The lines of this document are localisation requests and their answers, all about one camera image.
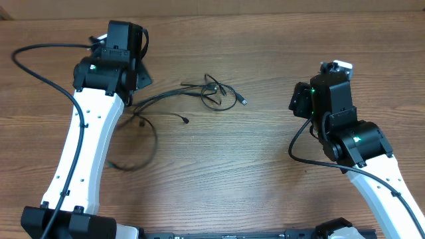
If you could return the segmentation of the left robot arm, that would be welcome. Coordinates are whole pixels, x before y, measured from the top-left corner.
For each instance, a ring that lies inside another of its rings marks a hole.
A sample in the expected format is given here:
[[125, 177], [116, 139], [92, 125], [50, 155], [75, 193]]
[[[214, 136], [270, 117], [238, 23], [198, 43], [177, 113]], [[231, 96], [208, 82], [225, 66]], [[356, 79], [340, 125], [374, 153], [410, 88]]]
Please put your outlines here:
[[38, 207], [27, 206], [21, 226], [31, 238], [144, 238], [142, 228], [98, 214], [100, 182], [108, 147], [133, 93], [151, 83], [142, 59], [145, 28], [110, 21], [108, 32], [91, 38], [90, 56], [74, 68], [74, 108], [54, 178]]

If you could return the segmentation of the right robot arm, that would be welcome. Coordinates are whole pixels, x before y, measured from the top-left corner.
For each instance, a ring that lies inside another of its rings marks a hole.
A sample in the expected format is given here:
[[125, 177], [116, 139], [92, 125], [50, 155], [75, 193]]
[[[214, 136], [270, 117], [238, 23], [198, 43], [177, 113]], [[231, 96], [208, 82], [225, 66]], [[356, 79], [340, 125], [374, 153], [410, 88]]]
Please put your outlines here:
[[351, 72], [329, 71], [294, 88], [289, 109], [312, 125], [329, 162], [292, 158], [340, 169], [360, 192], [387, 238], [423, 238], [424, 214], [404, 182], [393, 148], [371, 121], [359, 120]]

